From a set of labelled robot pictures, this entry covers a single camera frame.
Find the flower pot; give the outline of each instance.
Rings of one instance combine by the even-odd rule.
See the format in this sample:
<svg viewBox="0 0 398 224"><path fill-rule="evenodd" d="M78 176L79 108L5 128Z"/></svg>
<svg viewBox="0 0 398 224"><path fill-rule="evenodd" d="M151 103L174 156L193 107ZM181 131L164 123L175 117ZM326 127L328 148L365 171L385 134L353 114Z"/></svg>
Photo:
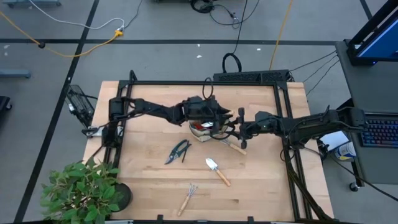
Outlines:
<svg viewBox="0 0 398 224"><path fill-rule="evenodd" d="M129 206L130 202L132 201L132 192L130 188L124 183L116 184L114 186L114 189L115 191L121 192L123 194L123 198L118 202L118 206L120 208L118 212L120 212L121 210L124 210L125 208L127 208L127 206Z"/></svg>

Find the wooden tabletop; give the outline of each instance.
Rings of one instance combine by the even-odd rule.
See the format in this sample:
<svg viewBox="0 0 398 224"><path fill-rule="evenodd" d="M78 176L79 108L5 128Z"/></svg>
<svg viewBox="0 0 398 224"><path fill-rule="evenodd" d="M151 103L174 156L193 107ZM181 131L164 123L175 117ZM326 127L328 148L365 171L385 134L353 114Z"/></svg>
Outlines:
<svg viewBox="0 0 398 224"><path fill-rule="evenodd" d="M93 125L108 121L108 100L114 98L118 82L103 82L99 93ZM309 115L302 83L288 83L294 117ZM201 95L201 86L134 85L133 98L173 106L188 97ZM245 120L254 121L258 111L277 114L273 88L270 86L215 86L214 95L219 104L238 114L245 108ZM284 108L283 93L280 91ZM188 139L184 163L181 158L164 165L174 146ZM89 158L101 145L100 138L87 142L84 159ZM315 141L307 147L317 150ZM294 221L292 202L287 182L286 166L279 158L281 139L262 134L248 141L244 156L227 145L210 140L199 142L189 128L172 125L164 119L141 116L127 122L121 153L118 179L127 184L134 195L125 210L114 213L113 219L155 220L224 220ZM301 151L307 189L322 209L333 216L323 168L318 155ZM104 149L96 156L102 160ZM205 159L212 158L231 182L227 187L209 169ZM190 183L198 190L190 199L181 217L177 212L188 194ZM305 217L300 203L301 217Z"/></svg>

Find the desk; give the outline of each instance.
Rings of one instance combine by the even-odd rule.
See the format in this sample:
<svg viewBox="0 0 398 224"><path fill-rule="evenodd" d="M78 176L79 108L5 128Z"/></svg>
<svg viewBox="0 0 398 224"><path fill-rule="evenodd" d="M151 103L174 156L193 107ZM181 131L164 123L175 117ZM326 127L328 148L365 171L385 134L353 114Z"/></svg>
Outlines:
<svg viewBox="0 0 398 224"><path fill-rule="evenodd" d="M309 114L302 83L288 83L294 117ZM118 82L103 82L99 93L93 125L108 120L108 100L116 96ZM165 106L172 106L190 96L201 95L198 85L134 85L132 96ZM275 96L270 86L215 86L219 104L238 113L246 110L245 119L254 120L258 111L276 114ZM242 154L218 141L200 143L190 133L188 123L182 127L164 119L141 116L126 124L118 179L127 184L134 200L127 209L112 214L112 219L155 220L228 220L293 221L286 166L279 159L280 138L262 134L248 141L248 154ZM181 159L164 165L172 148L182 139L191 141L184 163ZM84 159L87 160L101 145L100 138L89 139ZM316 149L315 141L308 147ZM102 160L104 149L96 156ZM227 187L205 158L218 163L232 186ZM302 151L307 189L317 203L333 216L323 167L318 155ZM181 217L177 211L188 192L189 183L199 186Z"/></svg>
<svg viewBox="0 0 398 224"><path fill-rule="evenodd" d="M378 62L372 67L354 67L346 53L345 42L337 42L336 50L351 93L352 103L347 106L357 106L365 113L398 113L398 104L394 103L398 95L398 63ZM398 184L397 149L362 147L357 134L351 134L351 138L358 161L353 168L360 175L375 184Z"/></svg>

